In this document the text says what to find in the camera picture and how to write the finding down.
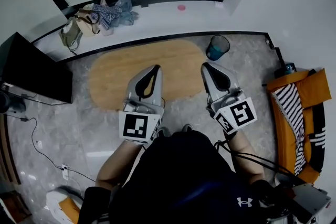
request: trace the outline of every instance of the gray tile floor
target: gray tile floor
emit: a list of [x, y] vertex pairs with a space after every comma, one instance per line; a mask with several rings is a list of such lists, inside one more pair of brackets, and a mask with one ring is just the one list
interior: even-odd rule
[[[211, 36], [198, 36], [185, 39], [205, 51], [210, 38]], [[277, 55], [269, 49], [264, 36], [228, 35], [227, 38], [231, 49], [217, 62], [234, 71], [246, 95], [252, 97], [258, 121], [244, 128], [244, 131], [257, 154], [274, 161], [275, 127], [268, 96], [261, 85], [278, 67]], [[93, 179], [103, 162], [122, 142], [118, 137], [117, 112], [97, 108], [88, 92], [88, 73], [92, 63], [100, 55], [68, 63], [74, 75], [73, 104], [47, 106], [27, 101], [27, 117], [35, 117], [38, 121], [34, 133], [37, 148], [47, 154], [56, 165], [68, 164], [71, 169]], [[194, 129], [206, 134], [213, 143], [223, 140], [220, 126], [205, 110], [206, 99], [204, 91], [192, 98], [168, 102], [163, 125], [174, 132], [190, 123]], [[34, 126], [34, 121], [25, 123], [8, 118], [13, 157], [22, 180], [22, 185], [17, 190], [33, 213], [34, 223], [57, 223], [45, 208], [46, 193], [65, 185], [66, 181], [60, 170], [34, 151], [30, 137]], [[230, 155], [224, 150], [220, 153], [232, 167]], [[266, 173], [271, 182], [273, 173]], [[81, 175], [70, 172], [70, 177], [79, 183], [83, 193], [86, 188], [93, 186], [93, 182]], [[73, 180], [69, 181], [69, 186], [78, 189]]]

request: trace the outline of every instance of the bag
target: bag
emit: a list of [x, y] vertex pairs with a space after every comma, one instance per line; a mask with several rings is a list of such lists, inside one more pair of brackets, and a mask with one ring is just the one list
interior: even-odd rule
[[82, 31], [85, 37], [93, 37], [95, 34], [99, 33], [98, 21], [99, 21], [99, 13], [98, 19], [96, 22], [93, 22], [90, 14], [96, 13], [93, 10], [90, 10], [90, 5], [84, 6], [84, 8], [80, 8], [78, 13], [75, 14], [76, 23], [79, 29]]

